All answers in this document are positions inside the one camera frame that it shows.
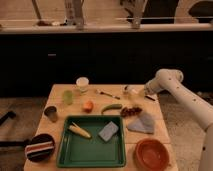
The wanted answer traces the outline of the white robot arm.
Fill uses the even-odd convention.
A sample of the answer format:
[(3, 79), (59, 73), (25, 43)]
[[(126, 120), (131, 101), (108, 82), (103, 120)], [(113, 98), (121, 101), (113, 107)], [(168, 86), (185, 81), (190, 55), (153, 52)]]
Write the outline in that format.
[(154, 95), (168, 91), (192, 114), (192, 118), (205, 132), (198, 171), (213, 171), (213, 105), (186, 88), (184, 75), (177, 69), (160, 69), (155, 76), (137, 91), (137, 95)]

